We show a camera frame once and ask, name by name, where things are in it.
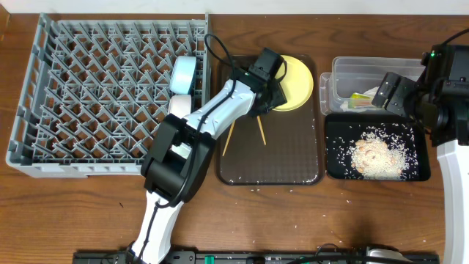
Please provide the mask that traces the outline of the wooden chopstick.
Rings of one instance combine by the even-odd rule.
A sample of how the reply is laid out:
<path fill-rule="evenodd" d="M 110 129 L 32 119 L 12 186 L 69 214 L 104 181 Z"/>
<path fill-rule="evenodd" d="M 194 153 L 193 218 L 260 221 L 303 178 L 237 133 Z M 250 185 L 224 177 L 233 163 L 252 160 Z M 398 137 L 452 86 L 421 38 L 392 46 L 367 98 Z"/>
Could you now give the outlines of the wooden chopstick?
<path fill-rule="evenodd" d="M 258 122 L 259 131 L 260 131 L 260 133 L 261 133 L 263 145 L 266 145 L 267 142 L 266 142 L 266 138 L 265 138 L 265 132 L 264 132 L 264 129 L 263 129 L 261 117 L 260 117 L 260 116 L 257 116 L 257 117 L 256 117 L 256 120 L 257 120 L 257 122 Z"/>
<path fill-rule="evenodd" d="M 230 143 L 230 139 L 231 139 L 231 137 L 232 137 L 232 132 L 233 132 L 233 130 L 234 130 L 234 126 L 235 126 L 235 121 L 230 125 L 229 133 L 228 133 L 228 136 L 227 136 L 225 145 L 224 145 L 224 149 L 223 149 L 223 152 L 222 152 L 222 156 L 225 156 L 225 154 L 226 154 L 226 151 L 227 151 L 228 146 L 229 146 L 229 143 Z"/>

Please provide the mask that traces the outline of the white napkin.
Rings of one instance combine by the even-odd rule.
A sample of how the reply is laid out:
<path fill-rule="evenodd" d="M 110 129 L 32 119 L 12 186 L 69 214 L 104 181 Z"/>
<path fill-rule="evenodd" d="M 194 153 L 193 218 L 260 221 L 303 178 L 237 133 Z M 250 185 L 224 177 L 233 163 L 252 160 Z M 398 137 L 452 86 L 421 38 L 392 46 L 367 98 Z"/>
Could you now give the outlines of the white napkin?
<path fill-rule="evenodd" d="M 369 96 L 372 96 L 374 98 L 374 96 L 376 95 L 377 90 L 378 90 L 378 87 L 374 87 L 374 88 L 369 89 L 369 90 L 365 91 L 364 93 L 360 93 L 360 94 L 369 95 Z M 341 108 L 342 111 L 363 112 L 363 111 L 368 111 L 368 110 L 373 110 L 374 109 L 374 106 L 369 107 L 369 108 L 364 108 L 364 109 L 350 109 L 348 107 L 348 100 L 346 100 L 345 102 L 343 102 L 341 104 L 340 108 Z"/>

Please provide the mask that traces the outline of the pale green cup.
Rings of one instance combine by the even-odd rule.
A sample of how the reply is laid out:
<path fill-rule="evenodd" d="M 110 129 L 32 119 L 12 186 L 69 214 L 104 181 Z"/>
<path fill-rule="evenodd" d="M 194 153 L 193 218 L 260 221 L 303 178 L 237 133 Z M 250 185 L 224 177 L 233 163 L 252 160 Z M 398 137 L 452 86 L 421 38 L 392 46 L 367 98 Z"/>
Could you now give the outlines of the pale green cup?
<path fill-rule="evenodd" d="M 191 146 L 189 146 L 185 143 L 181 143 L 179 146 L 172 145 L 171 146 L 171 151 L 173 153 L 178 154 L 180 157 L 182 157 L 184 159 L 187 159 L 188 156 L 191 153 Z"/>

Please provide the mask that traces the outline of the light blue bowl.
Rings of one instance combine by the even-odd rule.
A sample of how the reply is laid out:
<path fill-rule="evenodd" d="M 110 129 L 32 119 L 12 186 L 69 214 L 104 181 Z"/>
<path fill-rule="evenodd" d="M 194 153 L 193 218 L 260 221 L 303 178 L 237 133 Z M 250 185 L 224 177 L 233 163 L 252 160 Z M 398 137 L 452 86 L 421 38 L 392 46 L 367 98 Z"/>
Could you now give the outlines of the light blue bowl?
<path fill-rule="evenodd" d="M 196 57 L 177 57 L 171 73 L 169 89 L 177 95 L 188 95 L 195 79 Z"/>

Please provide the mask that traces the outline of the green snack wrapper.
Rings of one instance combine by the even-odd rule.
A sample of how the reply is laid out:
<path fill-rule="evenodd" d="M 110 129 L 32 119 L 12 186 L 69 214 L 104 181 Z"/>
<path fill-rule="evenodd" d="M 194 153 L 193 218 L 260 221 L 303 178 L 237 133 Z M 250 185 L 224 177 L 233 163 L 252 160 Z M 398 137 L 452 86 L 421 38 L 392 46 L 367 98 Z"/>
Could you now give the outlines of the green snack wrapper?
<path fill-rule="evenodd" d="M 360 93 L 353 93 L 348 100 L 348 107 L 350 109 L 364 109 L 373 107 L 372 105 L 372 96 L 360 94 Z"/>

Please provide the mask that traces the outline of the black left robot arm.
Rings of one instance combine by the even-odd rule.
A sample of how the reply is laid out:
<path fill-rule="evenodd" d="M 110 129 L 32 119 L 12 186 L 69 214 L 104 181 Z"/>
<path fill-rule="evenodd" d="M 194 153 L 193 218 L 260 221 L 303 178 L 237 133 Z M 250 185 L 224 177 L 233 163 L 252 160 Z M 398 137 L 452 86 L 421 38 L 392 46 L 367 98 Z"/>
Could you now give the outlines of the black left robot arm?
<path fill-rule="evenodd" d="M 166 257 L 178 214 L 200 189 L 220 135 L 242 116 L 286 103 L 278 73 L 287 74 L 284 58 L 264 48 L 247 69 L 233 67 L 231 78 L 200 109 L 165 117 L 141 166 L 147 204 L 129 263 L 160 263 Z"/>

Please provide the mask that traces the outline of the yellow round plate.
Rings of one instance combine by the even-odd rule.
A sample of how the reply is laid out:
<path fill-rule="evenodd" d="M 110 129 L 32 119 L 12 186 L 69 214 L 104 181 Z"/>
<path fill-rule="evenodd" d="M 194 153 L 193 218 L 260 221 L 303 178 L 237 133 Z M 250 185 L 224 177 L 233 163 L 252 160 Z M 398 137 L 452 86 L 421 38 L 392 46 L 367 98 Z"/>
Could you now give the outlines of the yellow round plate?
<path fill-rule="evenodd" d="M 275 79 L 287 99 L 286 103 L 275 107 L 274 111 L 292 111 L 300 108 L 312 95 L 314 79 L 309 68 L 293 56 L 282 55 L 287 66 L 280 66 Z"/>

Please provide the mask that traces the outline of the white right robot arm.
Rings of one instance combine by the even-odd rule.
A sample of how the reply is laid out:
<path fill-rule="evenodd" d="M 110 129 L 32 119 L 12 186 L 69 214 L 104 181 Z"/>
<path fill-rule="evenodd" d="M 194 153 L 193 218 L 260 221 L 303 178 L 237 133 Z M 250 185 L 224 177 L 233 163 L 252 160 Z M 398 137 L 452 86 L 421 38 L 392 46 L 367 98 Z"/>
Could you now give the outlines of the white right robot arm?
<path fill-rule="evenodd" d="M 443 176 L 445 263 L 468 262 L 468 47 L 432 46 L 417 81 L 388 72 L 372 105 L 429 129 Z"/>

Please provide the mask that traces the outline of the rice and food scraps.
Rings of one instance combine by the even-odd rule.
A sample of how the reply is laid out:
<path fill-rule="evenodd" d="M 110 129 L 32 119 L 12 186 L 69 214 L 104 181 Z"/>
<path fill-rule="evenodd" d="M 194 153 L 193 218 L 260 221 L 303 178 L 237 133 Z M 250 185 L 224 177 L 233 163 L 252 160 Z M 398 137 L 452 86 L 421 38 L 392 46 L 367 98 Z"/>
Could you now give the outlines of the rice and food scraps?
<path fill-rule="evenodd" d="M 350 165 L 361 176 L 372 180 L 399 179 L 410 168 L 404 144 L 387 134 L 365 133 L 349 147 Z"/>

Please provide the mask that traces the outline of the white pink bowl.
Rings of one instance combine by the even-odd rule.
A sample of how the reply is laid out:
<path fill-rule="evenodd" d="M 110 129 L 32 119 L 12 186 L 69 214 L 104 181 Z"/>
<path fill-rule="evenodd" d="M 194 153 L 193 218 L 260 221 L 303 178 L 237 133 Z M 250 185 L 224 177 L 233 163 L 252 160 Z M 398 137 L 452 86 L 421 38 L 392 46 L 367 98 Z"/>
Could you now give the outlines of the white pink bowl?
<path fill-rule="evenodd" d="M 183 118 L 191 113 L 192 97 L 190 95 L 174 95 L 169 101 L 169 114 Z"/>

